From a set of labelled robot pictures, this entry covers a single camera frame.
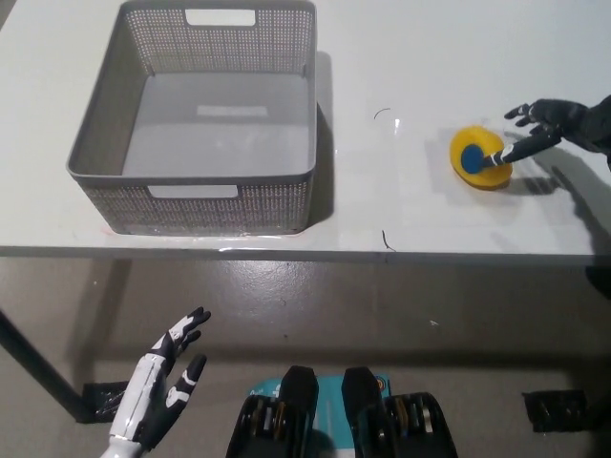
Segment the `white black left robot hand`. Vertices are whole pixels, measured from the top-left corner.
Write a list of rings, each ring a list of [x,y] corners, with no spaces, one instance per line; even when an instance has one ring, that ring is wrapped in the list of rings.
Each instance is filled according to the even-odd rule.
[[[156,448],[186,408],[206,365],[196,355],[176,383],[167,385],[186,348],[201,336],[211,313],[198,307],[182,317],[138,361],[109,431],[105,457],[142,457]]]

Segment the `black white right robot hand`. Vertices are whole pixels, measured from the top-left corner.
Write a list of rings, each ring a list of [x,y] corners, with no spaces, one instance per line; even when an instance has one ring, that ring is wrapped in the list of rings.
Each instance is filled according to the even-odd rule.
[[[504,147],[502,150],[485,156],[482,169],[499,167],[534,156],[552,148],[563,139],[590,152],[596,152],[596,145],[588,139],[581,128],[589,109],[582,104],[559,99],[539,99],[532,104],[519,105],[504,115],[507,120],[516,119],[517,127],[534,124],[530,135]]]

